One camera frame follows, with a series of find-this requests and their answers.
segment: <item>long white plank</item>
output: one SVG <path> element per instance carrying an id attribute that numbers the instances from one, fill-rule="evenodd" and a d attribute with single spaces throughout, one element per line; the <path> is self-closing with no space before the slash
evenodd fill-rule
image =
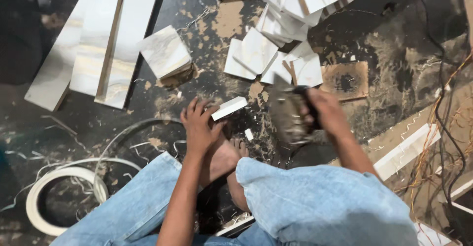
<path id="1" fill-rule="evenodd" d="M 123 0 L 115 48 L 103 69 L 95 102 L 122 109 L 155 0 Z"/>
<path id="2" fill-rule="evenodd" d="M 96 95 L 118 1 L 97 0 L 87 7 L 69 89 Z"/>
<path id="3" fill-rule="evenodd" d="M 25 95 L 28 102 L 49 111 L 57 110 L 61 104 L 68 90 L 82 23 L 90 1 L 77 1 Z"/>

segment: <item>jeans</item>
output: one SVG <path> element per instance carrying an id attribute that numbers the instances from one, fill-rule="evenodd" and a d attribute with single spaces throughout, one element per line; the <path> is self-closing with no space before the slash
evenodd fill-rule
<path id="1" fill-rule="evenodd" d="M 51 246 L 154 246 L 182 165 L 164 152 Z M 279 169 L 242 158 L 236 179 L 256 223 L 239 237 L 195 235 L 194 246 L 414 246 L 409 208 L 370 173 L 318 165 Z"/>

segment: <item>black cable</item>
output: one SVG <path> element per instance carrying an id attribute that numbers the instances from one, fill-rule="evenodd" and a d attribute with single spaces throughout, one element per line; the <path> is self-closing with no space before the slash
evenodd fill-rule
<path id="1" fill-rule="evenodd" d="M 458 218 L 455 216 L 455 213 L 454 213 L 454 210 L 453 210 L 453 206 L 452 206 L 452 199 L 450 197 L 451 195 L 451 191 L 452 191 L 452 187 L 453 187 L 453 184 L 458 180 L 458 178 L 463 174 L 464 170 L 465 170 L 465 167 L 466 167 L 466 158 L 464 156 L 464 153 L 463 151 L 460 149 L 460 147 L 458 146 L 458 144 L 456 143 L 455 139 L 452 137 L 452 135 L 450 134 L 450 131 L 447 129 L 445 123 L 442 121 L 440 115 L 439 115 L 439 107 L 442 103 L 442 100 L 445 96 L 445 86 L 444 86 L 444 81 L 443 81 L 443 76 L 442 76 L 442 73 L 443 73 L 443 65 L 444 65 L 444 58 L 445 58 L 445 55 L 446 55 L 446 51 L 445 49 L 443 48 L 443 46 L 438 43 L 434 37 L 432 36 L 432 34 L 430 33 L 430 26 L 429 26 L 429 12 L 427 10 L 427 6 L 426 6 L 426 3 L 424 0 L 420 0 L 422 2 L 422 5 L 424 7 L 424 10 L 425 10 L 425 22 L 426 22 L 426 31 L 427 31 L 427 37 L 429 38 L 429 40 L 438 48 L 441 50 L 442 54 L 441 54 L 441 62 L 440 62 L 440 69 L 439 69 L 439 81 L 440 81 L 440 84 L 441 84 L 441 93 L 440 93 L 440 99 L 439 99 L 439 103 L 437 104 L 436 108 L 435 108 L 435 117 L 437 119 L 437 121 L 440 123 L 441 127 L 442 127 L 442 132 L 444 131 L 447 136 L 450 138 L 450 140 L 452 141 L 453 145 L 455 146 L 455 148 L 457 149 L 457 151 L 460 153 L 460 156 L 461 156 L 461 159 L 462 159 L 462 168 L 460 169 L 460 171 L 458 172 L 458 174 L 453 178 L 453 181 L 450 183 L 449 187 L 448 187 L 448 190 L 446 190 L 445 188 L 445 160 L 444 160 L 444 156 L 443 156 L 443 148 L 442 148 L 442 142 L 440 141 L 439 143 L 439 149 L 440 149 L 440 161 L 441 161 L 441 166 L 442 166 L 442 173 L 441 173 L 441 176 L 442 176 L 442 189 L 444 191 L 444 194 L 445 194 L 445 198 L 447 200 L 447 204 L 448 204 L 448 209 L 450 211 L 450 215 L 452 216 L 452 218 L 454 219 L 455 221 L 455 224 L 457 225 L 457 229 L 460 233 L 460 235 L 462 237 L 464 237 L 464 241 L 465 243 L 470 246 L 471 244 L 466 241 L 467 239 L 467 236 L 465 234 L 465 231 L 462 227 L 462 224 L 460 223 L 460 221 L 458 220 Z"/>

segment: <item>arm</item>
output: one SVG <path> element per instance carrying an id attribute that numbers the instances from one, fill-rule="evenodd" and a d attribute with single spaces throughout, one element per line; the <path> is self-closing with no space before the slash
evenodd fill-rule
<path id="1" fill-rule="evenodd" d="M 334 145 L 341 165 L 360 173 L 370 172 L 379 177 L 370 159 L 363 152 L 350 130 L 347 117 L 341 109 L 338 99 L 328 92 L 315 88 L 309 89 L 307 94 L 319 113 L 319 122 Z M 308 114 L 308 109 L 304 108 L 302 113 Z M 307 115 L 305 120 L 306 122 L 313 121 L 310 115 Z"/>
<path id="2" fill-rule="evenodd" d="M 208 102 L 197 103 L 194 98 L 181 112 L 187 132 L 187 153 L 168 210 L 157 239 L 157 246 L 187 246 L 194 237 L 194 214 L 199 187 L 199 176 L 204 156 L 218 139 L 224 123 L 209 127 L 210 115 L 219 107 L 204 112 Z"/>

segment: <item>hand plane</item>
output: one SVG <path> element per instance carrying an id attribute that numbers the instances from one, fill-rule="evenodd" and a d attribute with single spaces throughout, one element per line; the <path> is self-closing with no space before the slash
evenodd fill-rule
<path id="1" fill-rule="evenodd" d="M 292 86 L 279 75 L 274 74 L 274 87 L 270 95 L 270 114 L 276 126 L 278 137 L 290 145 L 302 145 L 317 141 L 326 141 L 318 122 L 316 108 L 308 100 L 308 86 Z M 304 122 L 301 108 L 309 108 L 314 118 L 312 125 Z"/>

